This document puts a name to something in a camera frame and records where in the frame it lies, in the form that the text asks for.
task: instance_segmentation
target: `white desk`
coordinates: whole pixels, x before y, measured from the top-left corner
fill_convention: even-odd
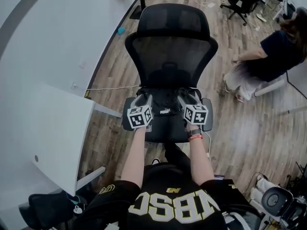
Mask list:
[[[122,115],[94,101],[41,85],[32,98],[27,139],[31,161],[72,196],[105,171],[100,167],[77,181],[85,135],[93,110]]]

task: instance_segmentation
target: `red wristband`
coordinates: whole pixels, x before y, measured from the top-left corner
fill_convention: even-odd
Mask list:
[[[203,138],[203,136],[202,135],[194,135],[194,136],[191,136],[191,137],[189,137],[189,141],[191,141],[191,140],[193,140],[193,139],[196,139],[196,138]]]

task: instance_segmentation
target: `shoe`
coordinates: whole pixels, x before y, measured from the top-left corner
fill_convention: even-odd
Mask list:
[[[257,18],[259,19],[259,20],[262,20],[263,22],[266,22],[267,20],[266,19],[264,19],[263,18],[263,16],[261,15],[261,14],[256,14],[256,16],[257,16]]]
[[[152,161],[152,165],[154,165],[154,164],[158,164],[158,163],[160,163],[160,160],[159,160],[159,159],[153,159],[153,161]]]
[[[223,81],[224,81],[224,88],[225,88],[226,93],[230,93],[230,89],[227,86],[227,83],[226,83],[226,80],[225,80],[225,76],[223,77]]]
[[[236,100],[241,102],[241,103],[244,103],[244,99],[241,95],[239,95],[238,93],[236,93]]]

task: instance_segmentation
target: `white pants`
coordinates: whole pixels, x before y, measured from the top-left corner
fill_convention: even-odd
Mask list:
[[[257,87],[265,82],[257,77],[251,76],[244,62],[227,73],[224,76],[224,80],[230,90],[234,91],[239,88],[238,94],[248,101],[251,99]]]

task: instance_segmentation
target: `black chair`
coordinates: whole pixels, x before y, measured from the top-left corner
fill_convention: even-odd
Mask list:
[[[253,12],[260,0],[228,0],[230,5],[224,5],[221,4],[220,8],[226,7],[230,10],[233,10],[234,12],[229,16],[229,20],[234,16],[235,13],[237,13],[243,20],[244,20],[244,26],[247,25],[247,21],[245,18],[247,18],[247,14],[250,14]]]
[[[66,192],[57,194],[33,194],[29,204],[19,206],[19,211],[26,224],[34,230],[48,230],[65,223],[73,217],[75,205],[67,198]]]
[[[146,133],[146,141],[187,142],[183,113],[177,101],[180,93],[189,104],[197,96],[209,109],[206,127],[213,125],[212,104],[202,99],[198,80],[209,61],[215,55],[218,44],[210,37],[204,13],[194,7],[181,4],[157,4],[147,7],[140,18],[136,33],[126,38],[125,46],[139,72],[142,87],[137,95],[142,98],[137,105],[145,104],[153,96],[152,130]],[[123,127],[132,130],[127,109],[135,98],[128,98],[123,111]]]

